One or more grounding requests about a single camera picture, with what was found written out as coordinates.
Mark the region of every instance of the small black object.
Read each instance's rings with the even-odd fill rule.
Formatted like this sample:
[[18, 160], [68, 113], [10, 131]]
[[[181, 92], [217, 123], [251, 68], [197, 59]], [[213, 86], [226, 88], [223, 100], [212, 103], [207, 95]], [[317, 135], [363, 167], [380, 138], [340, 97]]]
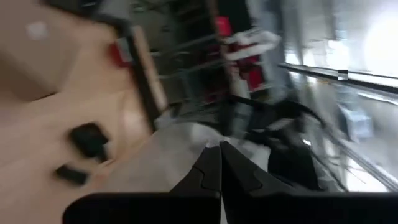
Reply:
[[56, 171], [56, 175], [70, 181], [76, 185], [84, 185], [87, 181], [88, 174], [81, 170], [77, 170], [68, 165], [60, 166]]
[[102, 133], [97, 124], [86, 123], [73, 128], [68, 137], [85, 157], [97, 157], [101, 162], [108, 160], [104, 144], [109, 139]]

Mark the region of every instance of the white label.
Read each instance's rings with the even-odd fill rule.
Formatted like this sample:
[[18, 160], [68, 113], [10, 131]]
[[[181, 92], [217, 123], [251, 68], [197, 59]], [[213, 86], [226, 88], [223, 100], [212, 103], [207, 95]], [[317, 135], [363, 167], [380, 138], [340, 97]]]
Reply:
[[32, 40], [42, 40], [48, 36], [47, 26], [42, 21], [27, 24], [26, 33]]

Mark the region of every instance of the wooden surface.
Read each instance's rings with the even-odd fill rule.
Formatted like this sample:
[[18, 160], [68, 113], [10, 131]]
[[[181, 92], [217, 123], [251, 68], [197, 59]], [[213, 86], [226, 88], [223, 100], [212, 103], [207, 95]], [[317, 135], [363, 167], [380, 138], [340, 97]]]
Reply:
[[[63, 209], [101, 187], [123, 158], [150, 136], [139, 92], [126, 69], [107, 55], [115, 36], [110, 27], [56, 10], [52, 21], [81, 45], [62, 92], [30, 103], [0, 86], [0, 218], [3, 223], [60, 223]], [[116, 160], [101, 166], [83, 159], [65, 139], [79, 124], [96, 121], [111, 138]], [[69, 162], [92, 173], [84, 187], [52, 177]]]

